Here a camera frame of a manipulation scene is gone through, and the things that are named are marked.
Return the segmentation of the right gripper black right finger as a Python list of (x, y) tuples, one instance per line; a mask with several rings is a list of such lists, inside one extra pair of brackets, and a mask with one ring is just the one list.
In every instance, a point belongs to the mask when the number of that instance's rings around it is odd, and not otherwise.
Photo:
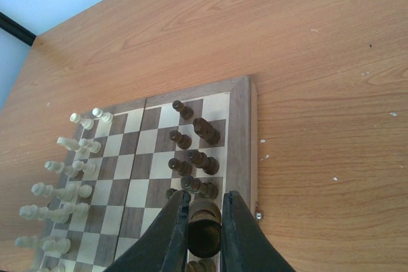
[(294, 271), (272, 246), (240, 193), (225, 193), (222, 205), (221, 271)]

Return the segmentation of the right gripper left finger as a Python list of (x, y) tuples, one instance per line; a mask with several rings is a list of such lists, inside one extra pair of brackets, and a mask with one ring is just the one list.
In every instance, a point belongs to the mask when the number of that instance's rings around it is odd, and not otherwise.
[(142, 237), (107, 271), (184, 271), (189, 204), (165, 204)]

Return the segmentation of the dark rook chess piece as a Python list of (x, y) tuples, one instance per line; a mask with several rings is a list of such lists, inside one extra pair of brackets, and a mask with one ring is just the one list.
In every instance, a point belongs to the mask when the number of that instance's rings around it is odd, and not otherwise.
[(196, 257), (215, 256), (221, 249), (221, 212), (210, 199), (197, 199), (189, 210), (187, 247)]

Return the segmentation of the dark pawn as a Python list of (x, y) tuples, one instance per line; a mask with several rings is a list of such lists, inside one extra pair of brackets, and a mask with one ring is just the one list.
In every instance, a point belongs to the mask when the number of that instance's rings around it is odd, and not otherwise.
[(187, 203), (191, 202), (191, 195), (185, 190), (177, 190), (170, 188), (166, 191), (167, 204), (170, 203)]

